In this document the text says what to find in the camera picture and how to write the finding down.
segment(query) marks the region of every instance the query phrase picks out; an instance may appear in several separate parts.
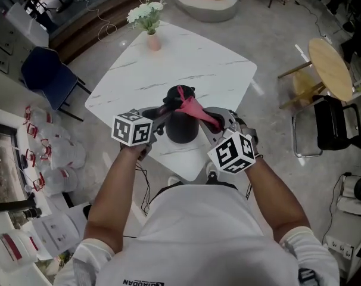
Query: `power outlet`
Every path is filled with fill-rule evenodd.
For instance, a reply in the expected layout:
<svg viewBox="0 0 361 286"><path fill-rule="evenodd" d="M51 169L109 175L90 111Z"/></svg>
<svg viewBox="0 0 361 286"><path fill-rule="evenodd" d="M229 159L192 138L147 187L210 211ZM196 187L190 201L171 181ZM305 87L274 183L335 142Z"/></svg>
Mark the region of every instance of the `power outlet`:
<svg viewBox="0 0 361 286"><path fill-rule="evenodd" d="M326 236L326 242L328 243L330 249L343 254L344 243L331 236Z"/></svg>
<svg viewBox="0 0 361 286"><path fill-rule="evenodd" d="M349 244L345 244L343 250L343 257L347 260L351 260L353 256L354 247L350 246Z"/></svg>
<svg viewBox="0 0 361 286"><path fill-rule="evenodd" d="M333 44L333 41L331 41L331 39L328 37L328 35L325 35L323 38L324 38L330 45Z"/></svg>

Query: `white t-shirt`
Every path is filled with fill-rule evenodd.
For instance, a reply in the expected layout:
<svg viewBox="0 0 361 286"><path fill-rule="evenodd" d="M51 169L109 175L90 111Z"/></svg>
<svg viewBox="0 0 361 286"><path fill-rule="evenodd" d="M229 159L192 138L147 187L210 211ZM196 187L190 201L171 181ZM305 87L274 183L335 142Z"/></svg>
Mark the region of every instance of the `white t-shirt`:
<svg viewBox="0 0 361 286"><path fill-rule="evenodd" d="M315 271L320 286L339 285L335 259L309 228L295 228L276 243L263 236L244 196L221 185L170 188L153 200L126 249L114 255L88 239L73 259L94 270L97 286L298 286L300 268ZM55 286L76 285L73 259ZM78 276L81 286L92 285Z"/></svg>

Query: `white marble table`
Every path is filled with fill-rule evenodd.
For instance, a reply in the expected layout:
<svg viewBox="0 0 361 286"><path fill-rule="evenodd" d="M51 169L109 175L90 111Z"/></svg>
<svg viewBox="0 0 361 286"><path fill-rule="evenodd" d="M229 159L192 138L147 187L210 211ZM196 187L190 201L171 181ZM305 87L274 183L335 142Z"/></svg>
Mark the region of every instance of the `white marble table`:
<svg viewBox="0 0 361 286"><path fill-rule="evenodd" d="M85 107L112 127L113 115L130 109L161 106L176 85L195 87L203 107L236 110L257 66L246 58L200 35L161 22L157 30L161 50L147 47L142 32L110 67ZM211 145L200 129L188 144L157 136L149 156L188 181L193 181L208 160Z"/></svg>

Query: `round wooden table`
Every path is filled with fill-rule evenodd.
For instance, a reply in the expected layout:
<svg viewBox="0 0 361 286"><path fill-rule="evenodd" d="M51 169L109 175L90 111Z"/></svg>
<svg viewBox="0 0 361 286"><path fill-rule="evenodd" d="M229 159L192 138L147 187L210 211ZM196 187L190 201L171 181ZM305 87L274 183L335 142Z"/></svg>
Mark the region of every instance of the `round wooden table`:
<svg viewBox="0 0 361 286"><path fill-rule="evenodd" d="M309 41L309 55L309 62L281 74L278 78L282 78L312 64L322 79L321 83L305 90L291 101L281 105L280 108L283 109L300 98L305 98L317 90L322 91L324 88L327 88L339 100L349 101L353 96L353 83L345 62L338 52L327 41L314 38Z"/></svg>

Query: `white flower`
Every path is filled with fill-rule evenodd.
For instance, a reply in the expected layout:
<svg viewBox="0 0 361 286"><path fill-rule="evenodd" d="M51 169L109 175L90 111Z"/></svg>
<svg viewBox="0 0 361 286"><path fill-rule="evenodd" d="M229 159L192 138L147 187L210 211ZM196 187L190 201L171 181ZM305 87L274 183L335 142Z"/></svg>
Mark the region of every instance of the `white flower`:
<svg viewBox="0 0 361 286"><path fill-rule="evenodd" d="M147 17L149 16L152 8L149 7L147 4L141 4L139 7L134 8L133 10L130 10L127 15L127 22L133 23L139 18Z"/></svg>
<svg viewBox="0 0 361 286"><path fill-rule="evenodd" d="M161 2L150 2L149 7L157 11L163 10L163 4Z"/></svg>
<svg viewBox="0 0 361 286"><path fill-rule="evenodd" d="M142 18L142 17L147 17L150 15L151 13L151 7L149 7L149 5L147 4L141 4L139 7L138 7L138 10L139 10L139 16Z"/></svg>

